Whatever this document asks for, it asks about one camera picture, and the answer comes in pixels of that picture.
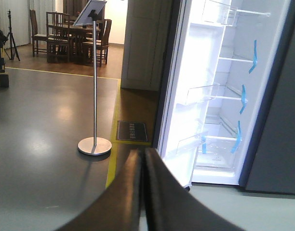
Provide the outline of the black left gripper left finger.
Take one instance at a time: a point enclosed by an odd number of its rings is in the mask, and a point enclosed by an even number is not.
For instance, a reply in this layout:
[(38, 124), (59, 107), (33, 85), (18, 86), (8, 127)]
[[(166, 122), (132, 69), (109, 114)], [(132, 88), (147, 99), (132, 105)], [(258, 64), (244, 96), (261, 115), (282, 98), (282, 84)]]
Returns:
[(142, 152), (131, 150), (123, 168), (99, 198), (58, 230), (139, 230), (142, 161)]

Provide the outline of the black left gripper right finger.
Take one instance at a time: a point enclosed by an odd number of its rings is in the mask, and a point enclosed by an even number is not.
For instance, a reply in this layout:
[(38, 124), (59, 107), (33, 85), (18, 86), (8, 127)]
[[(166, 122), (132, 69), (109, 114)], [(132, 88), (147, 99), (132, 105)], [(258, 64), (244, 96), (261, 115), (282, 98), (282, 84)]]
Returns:
[(183, 188), (153, 148), (144, 154), (144, 200), (150, 231), (241, 230)]

